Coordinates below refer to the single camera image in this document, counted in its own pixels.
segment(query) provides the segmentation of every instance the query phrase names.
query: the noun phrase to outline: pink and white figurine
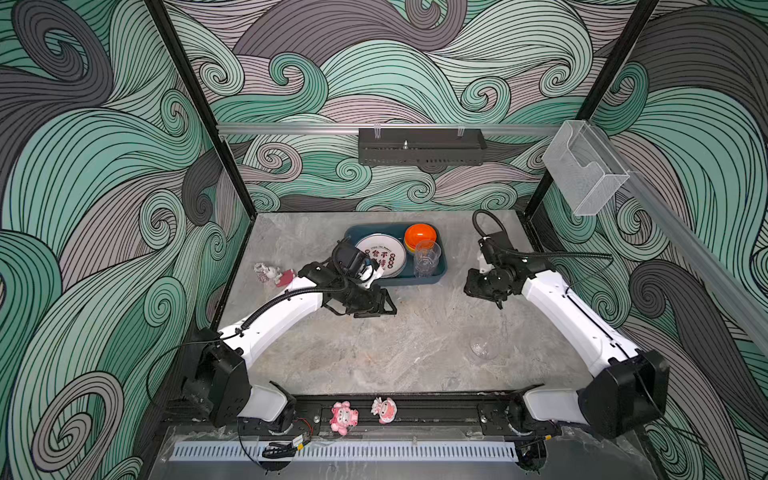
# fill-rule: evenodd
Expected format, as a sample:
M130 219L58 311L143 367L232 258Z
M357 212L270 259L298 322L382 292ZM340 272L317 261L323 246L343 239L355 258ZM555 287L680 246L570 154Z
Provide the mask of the pink and white figurine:
M390 423L395 419L397 413L397 405L395 401L387 397L382 402L382 398L373 400L373 407L371 407L371 413L379 416L379 423Z
M331 430L346 435L347 427L357 425L357 410L349 407L349 402L336 402L331 409Z

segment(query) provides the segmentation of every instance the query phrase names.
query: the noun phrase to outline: wall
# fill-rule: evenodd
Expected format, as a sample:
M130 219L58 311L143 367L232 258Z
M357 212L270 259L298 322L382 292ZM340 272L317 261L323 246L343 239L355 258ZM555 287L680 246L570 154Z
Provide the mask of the wall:
M143 0L2 2L0 63L4 478L137 477L248 218Z
M662 1L594 121L767 308L768 5L711 4ZM544 207L534 224L548 250L601 251L618 260L576 286L579 295L672 364L666 417L706 445L648 425L669 476L765 478L768 360L740 319L720 308L686 252L625 190L596 217L573 217L555 187ZM558 265L572 279L601 266Z
M634 2L167 0L219 122L560 124ZM541 139L491 137L480 167L360 167L357 139L237 135L257 208L522 209Z

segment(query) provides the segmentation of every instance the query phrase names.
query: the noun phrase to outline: clear plastic cup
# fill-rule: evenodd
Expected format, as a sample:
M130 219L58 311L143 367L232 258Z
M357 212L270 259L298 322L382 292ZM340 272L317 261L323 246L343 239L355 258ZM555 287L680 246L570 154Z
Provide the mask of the clear plastic cup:
M437 242L432 240L418 242L413 253L414 276L432 276L437 270L441 254L442 251Z

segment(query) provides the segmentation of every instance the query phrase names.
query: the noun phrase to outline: stack of plates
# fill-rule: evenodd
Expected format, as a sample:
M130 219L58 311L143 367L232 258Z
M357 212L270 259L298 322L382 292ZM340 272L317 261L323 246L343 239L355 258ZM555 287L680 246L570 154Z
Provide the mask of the stack of plates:
M391 235L374 233L360 239L355 247L379 263L379 267L384 269L382 278L398 276L406 267L406 249L400 240Z

